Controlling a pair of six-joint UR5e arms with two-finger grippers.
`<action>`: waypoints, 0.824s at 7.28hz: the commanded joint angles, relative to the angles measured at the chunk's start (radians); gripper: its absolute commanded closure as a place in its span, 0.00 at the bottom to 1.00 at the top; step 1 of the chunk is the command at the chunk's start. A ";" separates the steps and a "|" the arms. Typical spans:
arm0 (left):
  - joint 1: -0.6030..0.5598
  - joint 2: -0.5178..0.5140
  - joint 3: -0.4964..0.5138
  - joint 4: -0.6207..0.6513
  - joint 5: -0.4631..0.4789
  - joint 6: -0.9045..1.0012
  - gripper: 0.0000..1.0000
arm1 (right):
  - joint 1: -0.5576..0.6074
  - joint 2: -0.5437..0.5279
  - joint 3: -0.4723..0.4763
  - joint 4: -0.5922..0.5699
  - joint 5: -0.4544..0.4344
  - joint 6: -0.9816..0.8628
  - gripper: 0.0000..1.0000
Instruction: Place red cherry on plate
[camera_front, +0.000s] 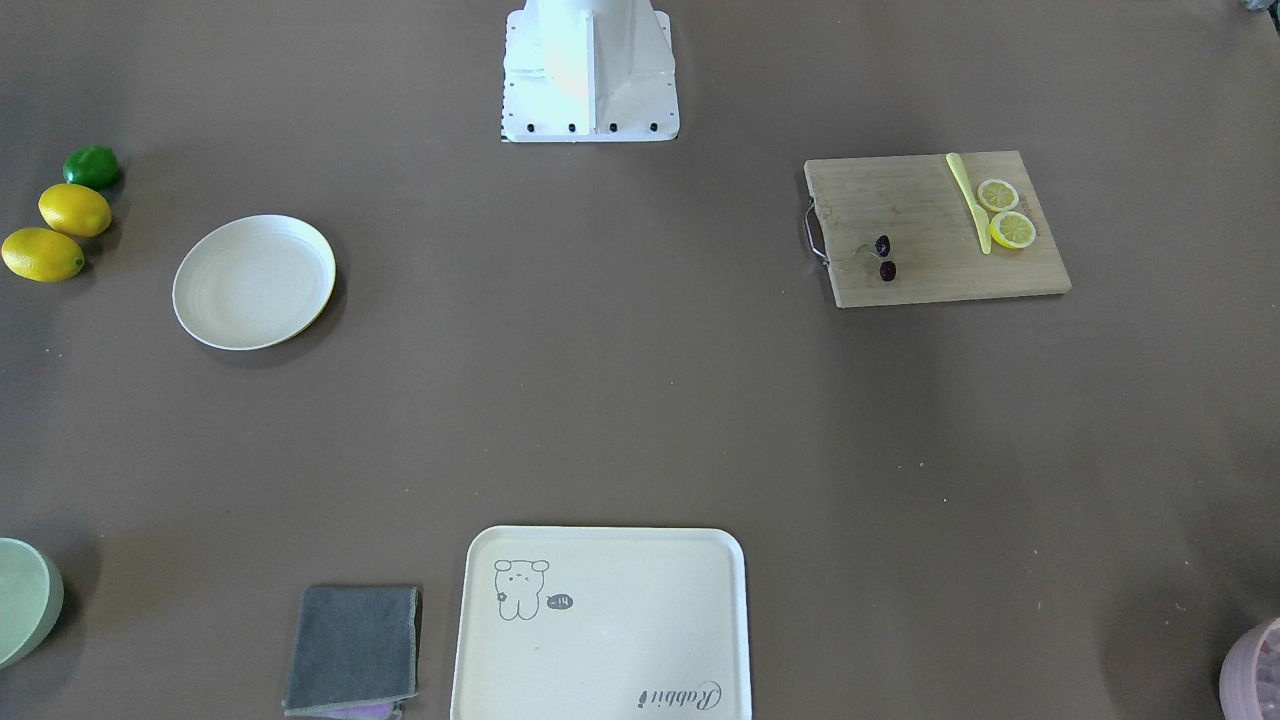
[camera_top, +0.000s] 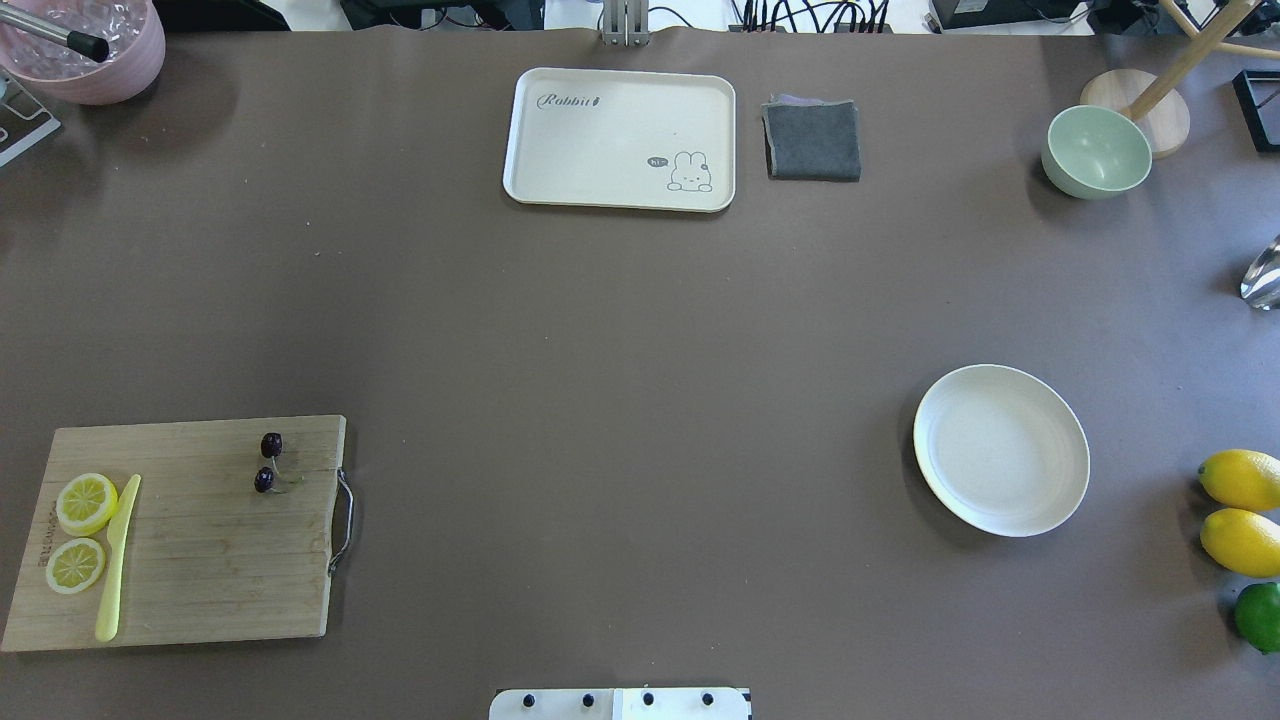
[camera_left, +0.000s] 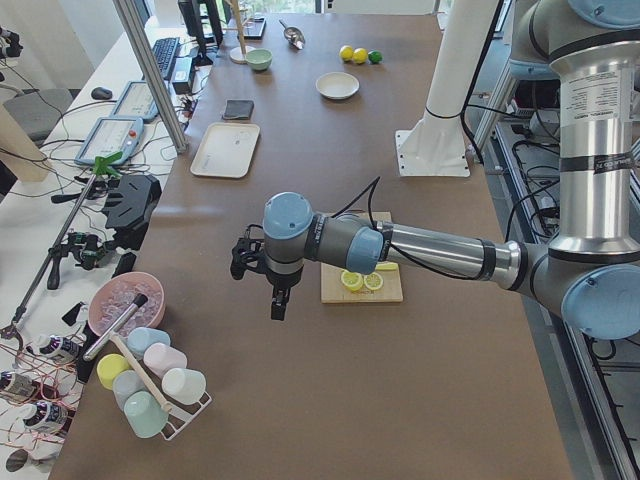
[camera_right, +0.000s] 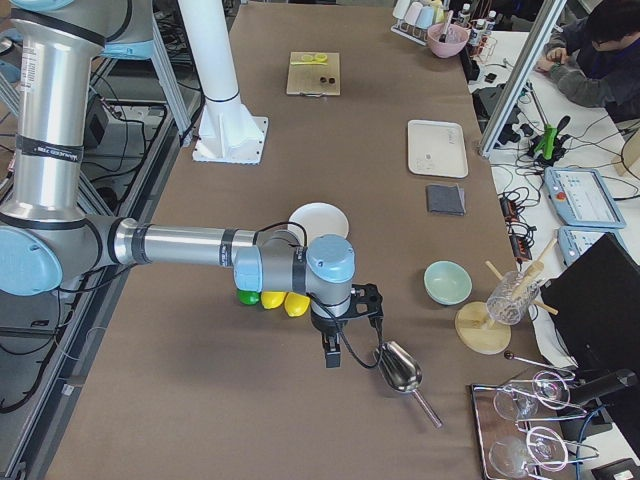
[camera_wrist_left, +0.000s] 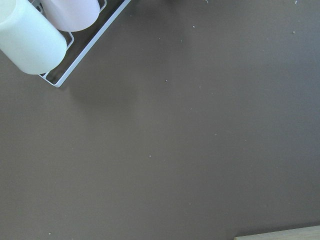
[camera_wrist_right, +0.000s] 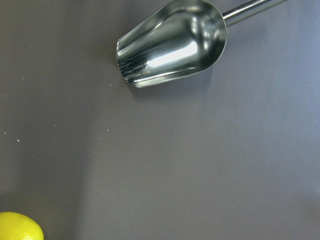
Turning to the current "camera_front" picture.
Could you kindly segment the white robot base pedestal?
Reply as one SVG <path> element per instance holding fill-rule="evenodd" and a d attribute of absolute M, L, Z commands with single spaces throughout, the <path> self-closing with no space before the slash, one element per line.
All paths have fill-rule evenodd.
<path fill-rule="evenodd" d="M 671 18 L 649 1 L 526 1 L 506 18 L 503 70 L 506 142 L 678 136 Z"/>

